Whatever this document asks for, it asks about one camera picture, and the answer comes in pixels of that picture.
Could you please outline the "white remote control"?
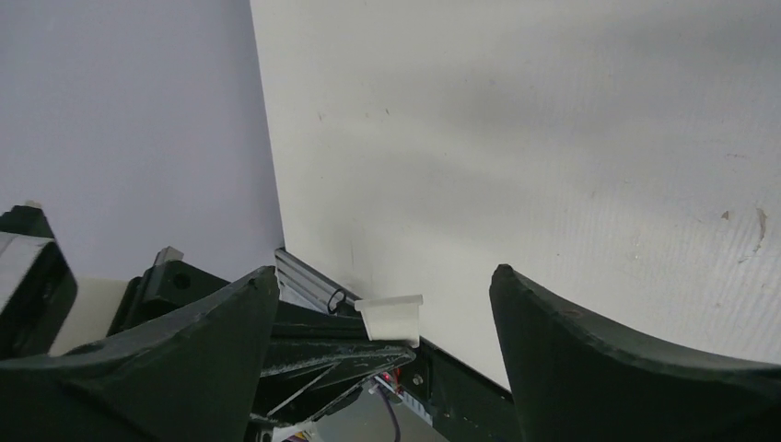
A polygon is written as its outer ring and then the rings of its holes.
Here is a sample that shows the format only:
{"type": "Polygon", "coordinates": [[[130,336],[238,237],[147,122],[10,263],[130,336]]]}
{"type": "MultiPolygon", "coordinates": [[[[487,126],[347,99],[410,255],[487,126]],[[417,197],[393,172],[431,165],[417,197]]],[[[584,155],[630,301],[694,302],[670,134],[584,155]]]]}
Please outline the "white remote control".
{"type": "Polygon", "coordinates": [[[413,348],[420,345],[422,295],[360,299],[354,303],[370,341],[404,342],[413,348]]]}

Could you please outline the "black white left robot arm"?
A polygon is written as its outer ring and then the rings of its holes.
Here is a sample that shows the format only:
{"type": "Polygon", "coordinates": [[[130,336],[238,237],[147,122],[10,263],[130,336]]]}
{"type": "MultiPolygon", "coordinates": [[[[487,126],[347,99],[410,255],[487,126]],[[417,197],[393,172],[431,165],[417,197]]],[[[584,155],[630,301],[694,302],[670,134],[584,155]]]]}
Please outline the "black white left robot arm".
{"type": "Polygon", "coordinates": [[[1,217],[5,441],[240,441],[341,410],[412,362],[402,340],[282,301],[272,267],[232,283],[179,260],[133,281],[139,320],[51,355],[78,291],[43,211],[1,217]]]}

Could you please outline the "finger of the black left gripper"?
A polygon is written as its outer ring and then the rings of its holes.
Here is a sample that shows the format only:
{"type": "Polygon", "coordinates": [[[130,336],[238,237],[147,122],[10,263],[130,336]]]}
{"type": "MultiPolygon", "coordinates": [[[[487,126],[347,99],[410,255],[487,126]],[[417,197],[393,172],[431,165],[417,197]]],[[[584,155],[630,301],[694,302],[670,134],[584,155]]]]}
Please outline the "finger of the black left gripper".
{"type": "Polygon", "coordinates": [[[264,427],[316,421],[352,403],[371,378],[414,359],[414,349],[404,341],[371,341],[358,317],[283,302],[250,421],[264,427]]]}

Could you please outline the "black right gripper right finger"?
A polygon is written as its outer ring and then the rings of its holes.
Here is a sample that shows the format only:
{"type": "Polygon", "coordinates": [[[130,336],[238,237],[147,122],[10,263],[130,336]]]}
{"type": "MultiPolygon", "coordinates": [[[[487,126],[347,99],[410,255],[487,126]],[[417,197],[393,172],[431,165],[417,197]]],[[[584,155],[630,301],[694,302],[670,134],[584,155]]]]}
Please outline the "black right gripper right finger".
{"type": "Polygon", "coordinates": [[[489,297],[527,441],[776,441],[780,368],[634,330],[507,264],[489,297]]]}

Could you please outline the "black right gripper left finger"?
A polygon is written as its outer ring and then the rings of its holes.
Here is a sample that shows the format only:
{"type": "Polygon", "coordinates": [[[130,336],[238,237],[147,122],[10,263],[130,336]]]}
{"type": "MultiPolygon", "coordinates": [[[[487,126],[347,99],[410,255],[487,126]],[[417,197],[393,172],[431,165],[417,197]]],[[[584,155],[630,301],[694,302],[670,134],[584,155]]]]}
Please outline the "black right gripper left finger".
{"type": "Polygon", "coordinates": [[[5,441],[240,441],[279,291],[262,267],[59,356],[1,364],[5,441]]]}

